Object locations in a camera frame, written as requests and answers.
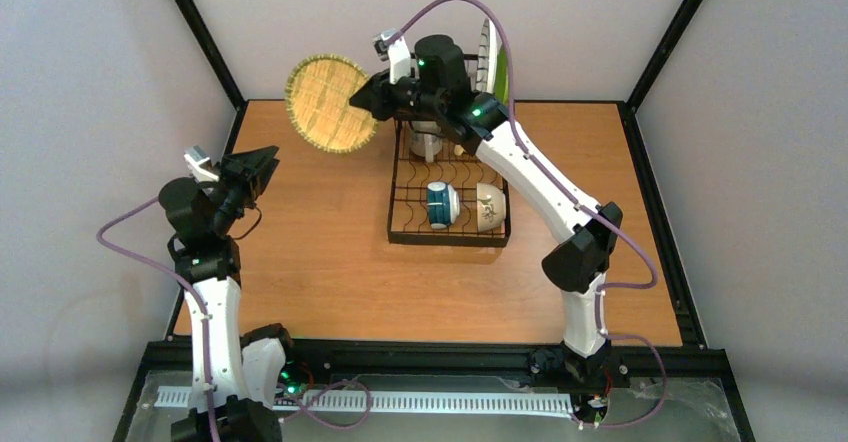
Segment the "woven bamboo tray green rim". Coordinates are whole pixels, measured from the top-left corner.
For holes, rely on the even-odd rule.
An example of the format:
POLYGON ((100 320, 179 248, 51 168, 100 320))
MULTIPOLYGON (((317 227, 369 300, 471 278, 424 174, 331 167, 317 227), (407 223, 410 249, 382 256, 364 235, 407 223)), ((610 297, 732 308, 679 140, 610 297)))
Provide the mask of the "woven bamboo tray green rim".
POLYGON ((289 120, 314 147, 347 154, 375 136, 378 121, 349 99, 369 77, 357 63, 338 54, 315 54, 300 61, 285 85, 289 120))

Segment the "white blue striped plate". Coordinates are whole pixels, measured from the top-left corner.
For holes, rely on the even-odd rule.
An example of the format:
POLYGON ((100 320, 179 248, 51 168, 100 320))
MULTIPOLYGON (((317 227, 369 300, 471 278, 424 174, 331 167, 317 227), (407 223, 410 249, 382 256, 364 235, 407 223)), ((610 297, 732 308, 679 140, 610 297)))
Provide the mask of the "white blue striped plate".
POLYGON ((495 93, 499 49, 497 30, 492 20, 486 18, 481 29, 475 72, 475 87, 478 91, 495 93))

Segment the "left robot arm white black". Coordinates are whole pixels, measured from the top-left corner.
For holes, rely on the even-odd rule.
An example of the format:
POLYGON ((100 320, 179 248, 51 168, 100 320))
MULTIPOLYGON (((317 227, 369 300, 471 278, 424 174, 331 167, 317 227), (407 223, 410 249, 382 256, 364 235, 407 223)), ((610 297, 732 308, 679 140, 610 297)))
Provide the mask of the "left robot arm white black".
POLYGON ((185 282, 191 321, 193 381, 187 416, 173 441, 280 441, 273 409, 292 342, 280 324, 239 331, 239 247, 230 230, 257 207, 279 161, 275 146, 223 156, 212 163, 199 147, 184 154, 190 170, 159 191, 174 235, 168 251, 185 282))

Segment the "cream bowl floral pattern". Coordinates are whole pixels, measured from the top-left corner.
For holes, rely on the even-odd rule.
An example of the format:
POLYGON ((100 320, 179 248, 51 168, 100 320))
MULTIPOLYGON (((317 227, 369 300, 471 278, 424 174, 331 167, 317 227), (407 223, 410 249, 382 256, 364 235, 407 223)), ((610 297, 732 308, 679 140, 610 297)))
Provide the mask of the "cream bowl floral pattern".
POLYGON ((507 216, 507 202, 504 192, 487 183, 476 184, 476 220, 480 233, 499 229, 507 216))

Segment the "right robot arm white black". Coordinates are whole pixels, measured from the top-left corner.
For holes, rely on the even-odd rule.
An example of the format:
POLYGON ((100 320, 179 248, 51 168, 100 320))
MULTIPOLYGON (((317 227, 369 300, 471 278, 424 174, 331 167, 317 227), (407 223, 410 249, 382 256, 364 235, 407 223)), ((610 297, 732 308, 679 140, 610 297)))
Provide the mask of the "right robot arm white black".
POLYGON ((566 317, 560 370, 586 382, 602 371, 611 344, 605 337, 602 284, 615 247, 622 211, 600 205, 530 141, 494 93, 495 72, 473 82, 466 55, 447 35, 430 35, 408 47, 396 30, 373 40, 387 69, 349 99, 384 121, 435 123, 442 136, 494 169, 540 215, 556 247, 543 259, 546 277, 562 294, 566 317))

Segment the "white mug coral pattern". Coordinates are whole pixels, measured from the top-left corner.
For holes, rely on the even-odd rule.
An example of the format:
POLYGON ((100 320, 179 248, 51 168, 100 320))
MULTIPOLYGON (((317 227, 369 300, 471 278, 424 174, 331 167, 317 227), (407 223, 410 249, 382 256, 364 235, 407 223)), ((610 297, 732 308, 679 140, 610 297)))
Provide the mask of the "white mug coral pattern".
POLYGON ((434 163, 443 146, 438 124, 433 121, 412 121, 410 128, 410 151, 422 157, 426 163, 434 163))

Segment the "white bowl dark outside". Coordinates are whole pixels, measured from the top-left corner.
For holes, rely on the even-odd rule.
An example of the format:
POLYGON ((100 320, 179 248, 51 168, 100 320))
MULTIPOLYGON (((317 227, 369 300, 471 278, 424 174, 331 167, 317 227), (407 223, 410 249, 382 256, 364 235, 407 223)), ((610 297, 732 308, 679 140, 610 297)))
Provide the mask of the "white bowl dark outside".
POLYGON ((449 183, 434 181, 427 184, 426 207, 430 227, 444 230, 453 225, 460 213, 460 199, 449 183))

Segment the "green plate woven rim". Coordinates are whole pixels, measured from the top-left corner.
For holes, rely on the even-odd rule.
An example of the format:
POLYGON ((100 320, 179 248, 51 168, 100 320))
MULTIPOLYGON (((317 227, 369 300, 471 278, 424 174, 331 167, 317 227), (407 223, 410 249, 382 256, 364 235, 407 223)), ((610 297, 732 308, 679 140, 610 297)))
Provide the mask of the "green plate woven rim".
POLYGON ((497 59, 496 59, 496 68, 495 68, 495 78, 494 78, 494 86, 493 86, 493 94, 495 97, 504 105, 509 105, 509 70, 508 70, 508 56, 503 46, 499 48, 497 59))

